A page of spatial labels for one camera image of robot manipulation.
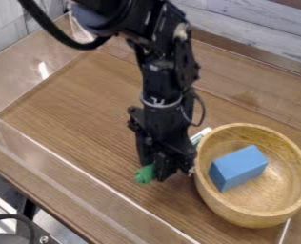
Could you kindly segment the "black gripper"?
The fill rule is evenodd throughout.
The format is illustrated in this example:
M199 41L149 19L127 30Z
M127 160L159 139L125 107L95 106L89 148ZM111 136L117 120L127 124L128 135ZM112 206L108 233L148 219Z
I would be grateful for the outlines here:
M196 156L187 130L194 98L187 95L169 107L129 106L128 128L135 132L141 166L153 164L153 176L163 182L177 170L188 173Z

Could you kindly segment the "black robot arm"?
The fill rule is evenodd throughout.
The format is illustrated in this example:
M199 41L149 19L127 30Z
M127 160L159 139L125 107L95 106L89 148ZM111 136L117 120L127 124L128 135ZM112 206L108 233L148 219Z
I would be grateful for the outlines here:
M100 37L121 34L135 51L143 106L127 109L127 126L140 164L152 166L156 181L188 172L196 157L187 131L200 102L192 87L200 65L183 11L168 0L72 0L69 10L85 31Z

